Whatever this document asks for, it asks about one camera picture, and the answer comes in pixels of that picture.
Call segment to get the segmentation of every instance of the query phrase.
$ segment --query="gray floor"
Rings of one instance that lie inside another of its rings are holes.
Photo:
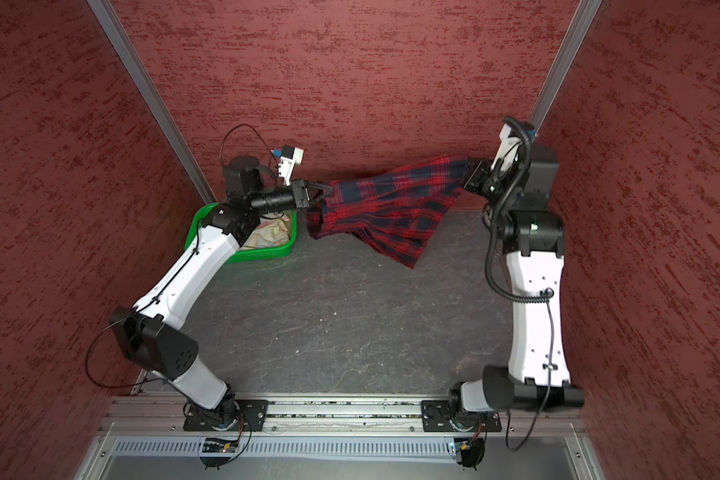
[[[448,214],[415,270],[305,220],[290,256],[224,265],[182,329],[234,389],[446,393],[507,364],[512,305],[485,282],[478,213]]]
[[[198,458],[115,457],[105,473],[107,479],[169,480],[179,478],[329,478],[331,480],[571,480],[576,478],[564,441],[532,438],[511,455],[502,438],[490,438],[477,470],[442,463],[315,460],[307,458],[245,458],[203,470]]]

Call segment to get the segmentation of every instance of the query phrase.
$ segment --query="mounting plate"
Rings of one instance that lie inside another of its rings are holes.
[[[264,421],[266,420],[266,408],[269,405],[267,400],[236,400],[237,405],[240,407],[240,412],[246,419],[246,425],[243,428],[244,431],[253,430],[254,432],[260,432],[264,427]],[[205,423],[202,420],[202,415],[199,414],[199,409],[194,405],[187,409],[186,419],[184,420],[184,431],[185,432],[215,432],[218,435],[223,434],[219,430],[215,430],[211,425]]]
[[[501,419],[497,413],[460,412],[452,416],[447,400],[422,401],[422,424],[425,432],[501,431]]]

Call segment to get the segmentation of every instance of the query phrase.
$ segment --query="black cable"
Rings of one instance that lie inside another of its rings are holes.
[[[269,162],[267,162],[267,167],[270,171],[272,171],[272,160],[277,162],[277,158],[275,158],[275,154],[272,152],[272,149],[269,148],[269,145],[264,141],[264,138],[259,134],[259,132],[250,124],[240,124],[235,127],[233,127],[230,131],[226,132],[226,135],[224,135],[224,139],[221,140],[221,148],[219,149],[219,163],[221,163],[222,168],[224,168],[224,159],[222,157],[222,153],[224,151],[224,144],[226,143],[226,140],[229,138],[229,136],[232,134],[233,131],[237,130],[240,127],[248,127],[251,130],[253,130],[253,133],[256,134],[257,137],[259,137],[259,140],[262,141],[264,146],[266,147],[266,150],[269,152]]]
[[[246,427],[246,423],[248,423],[248,421],[246,420],[246,414],[240,412],[240,416],[242,417],[242,427],[245,428],[245,427]],[[253,426],[252,426],[250,423],[248,423],[248,428],[249,428],[249,431],[248,431],[248,442],[246,442],[246,446],[242,447],[242,449],[237,453],[237,455],[235,455],[234,457],[232,457],[232,460],[234,460],[235,458],[237,458],[237,457],[239,457],[240,455],[242,455],[242,453],[246,450],[246,448],[248,448],[248,445],[250,445],[250,443],[251,443],[251,437],[253,436]],[[238,438],[238,443],[237,443],[237,445],[240,446],[240,439],[239,439],[239,438]]]
[[[549,301],[547,301],[547,312],[550,314],[550,354],[547,357],[547,393],[544,394],[544,399],[541,401],[541,405],[536,411],[536,415],[534,415],[534,420],[530,423],[528,433],[525,434],[523,440],[516,447],[509,446],[509,425],[512,422],[512,414],[507,408],[507,433],[504,435],[504,444],[507,446],[510,452],[516,452],[517,450],[520,450],[522,446],[525,445],[525,443],[528,441],[530,434],[534,430],[534,426],[536,425],[536,421],[538,420],[539,415],[547,406],[547,400],[550,398],[550,391],[552,390],[552,352],[554,351],[554,321],[552,320],[552,308],[550,307]]]
[[[524,148],[524,158],[520,162],[518,172],[512,178],[512,181],[510,182],[509,187],[506,189],[504,194],[501,195],[499,202],[496,203],[491,214],[490,241],[488,243],[488,253],[485,255],[485,279],[488,282],[488,286],[494,292],[498,293],[500,296],[504,297],[507,300],[512,300],[513,302],[518,303],[548,302],[549,299],[554,296],[554,291],[552,289],[547,289],[545,292],[542,292],[537,296],[515,295],[514,293],[507,292],[506,290],[501,288],[498,283],[496,283],[496,280],[494,280],[493,272],[490,269],[490,263],[493,259],[494,250],[496,250],[496,242],[498,240],[498,217],[502,215],[502,210],[504,209],[504,205],[507,203],[509,196],[513,193],[514,189],[517,188],[520,180],[528,172],[528,168],[530,167],[530,137],[528,136],[528,132],[525,131],[523,125],[520,124],[520,122],[515,118],[506,116],[503,120],[507,125],[512,127],[512,129],[515,130],[520,136],[520,142],[523,144]],[[483,215],[485,216],[485,206],[483,207],[483,212]]]
[[[192,255],[190,255],[186,258],[186,261],[183,264],[181,264],[181,266],[176,271],[176,273],[172,275],[172,277],[166,282],[165,285],[163,285],[163,288],[161,288],[160,291],[157,292],[157,294],[152,297],[152,299],[150,300],[149,303],[144,305],[142,308],[138,309],[136,312],[132,312],[131,314],[121,318],[120,320],[116,321],[115,323],[110,323],[109,325],[107,325],[102,331],[100,331],[98,333],[98,335],[96,335],[96,337],[94,337],[94,340],[90,343],[90,345],[88,345],[88,351],[85,353],[85,362],[84,362],[85,375],[88,377],[90,382],[93,383],[94,385],[101,387],[102,389],[124,389],[126,387],[134,387],[134,386],[143,385],[143,384],[149,383],[149,382],[155,382],[157,380],[163,380],[158,377],[158,378],[154,378],[154,379],[142,380],[141,382],[129,383],[129,384],[125,384],[125,385],[105,385],[103,383],[98,382],[97,380],[94,380],[94,378],[90,374],[90,369],[88,367],[88,364],[90,363],[90,357],[94,352],[94,347],[98,343],[99,338],[101,338],[101,336],[107,330],[114,327],[115,325],[119,325],[122,322],[125,322],[126,320],[133,318],[133,316],[135,314],[143,312],[144,310],[146,310],[147,307],[152,306],[155,303],[159,303],[160,296],[163,295],[163,292],[165,292],[166,288],[168,288],[168,285],[170,285],[170,283],[173,282],[173,279],[175,279],[176,276],[179,275],[179,273],[183,270],[183,268],[186,266],[186,264],[188,264],[190,262],[190,260],[192,260],[192,257],[194,255],[197,255],[200,252],[200,229],[198,228],[198,226],[200,225],[200,221],[201,221],[201,219],[199,218],[199,219],[197,219],[197,222],[195,222],[195,231],[196,231],[197,241],[195,242],[195,247],[192,249]]]
[[[267,219],[267,220],[278,220],[278,219],[281,219],[281,218],[283,218],[284,216],[286,216],[286,214],[285,214],[284,212],[279,212],[279,213],[280,213],[280,216],[274,216],[274,217],[272,217],[272,216],[262,215],[262,218]]]

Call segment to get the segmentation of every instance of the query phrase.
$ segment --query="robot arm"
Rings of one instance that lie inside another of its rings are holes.
[[[180,330],[213,275],[259,225],[260,215],[312,206],[332,191],[329,185],[290,181],[292,164],[286,170],[288,186],[267,190],[258,159],[238,157],[225,166],[227,200],[197,225],[192,247],[133,309],[117,307],[110,317],[125,357],[163,377],[217,430],[239,425],[234,394],[202,362],[197,342]],[[310,188],[322,193],[310,198]]]
[[[488,201],[490,230],[485,275],[490,287],[513,301],[513,341],[508,368],[488,366],[483,378],[457,384],[454,409],[491,412],[580,407],[584,391],[571,385],[560,329],[563,221],[547,209],[557,155],[532,144],[533,126],[506,117],[493,161],[473,160],[464,188]],[[511,292],[495,282],[490,260],[502,242]]]

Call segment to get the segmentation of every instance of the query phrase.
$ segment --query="plaid cloth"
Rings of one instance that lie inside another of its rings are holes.
[[[352,234],[413,268],[460,193],[467,159],[440,157],[374,178],[332,182],[333,193],[307,213],[309,235]]]

